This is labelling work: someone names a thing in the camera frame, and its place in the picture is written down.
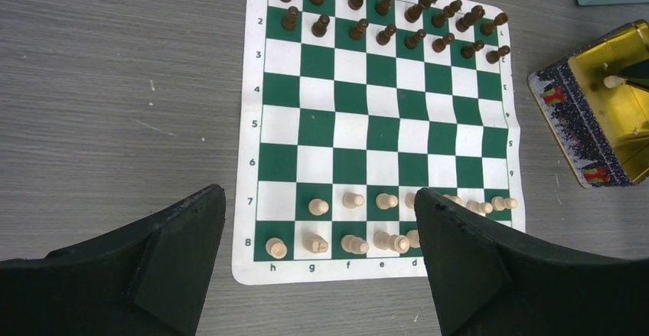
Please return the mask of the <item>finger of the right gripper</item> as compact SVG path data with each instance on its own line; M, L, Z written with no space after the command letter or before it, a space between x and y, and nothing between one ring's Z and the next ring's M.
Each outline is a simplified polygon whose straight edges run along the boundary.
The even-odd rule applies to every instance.
M627 85L648 90L649 60L629 65L621 70L621 78Z

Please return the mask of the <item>gold metal tin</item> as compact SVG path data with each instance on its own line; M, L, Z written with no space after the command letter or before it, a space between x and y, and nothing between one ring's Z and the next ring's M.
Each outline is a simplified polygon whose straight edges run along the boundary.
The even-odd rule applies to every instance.
M648 90L606 76L648 60L648 23L637 20L532 72L527 83L585 188L630 187L648 176Z

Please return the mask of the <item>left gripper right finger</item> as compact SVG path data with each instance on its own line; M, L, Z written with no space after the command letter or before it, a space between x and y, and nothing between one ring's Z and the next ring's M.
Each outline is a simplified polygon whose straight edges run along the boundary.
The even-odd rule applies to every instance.
M429 188L414 201L444 335L646 335L648 261L559 246Z

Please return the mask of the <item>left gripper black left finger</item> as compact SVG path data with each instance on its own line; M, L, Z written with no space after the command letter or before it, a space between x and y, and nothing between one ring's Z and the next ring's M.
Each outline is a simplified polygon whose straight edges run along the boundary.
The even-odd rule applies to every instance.
M42 259L1 263L3 335L193 335L226 221L211 184Z

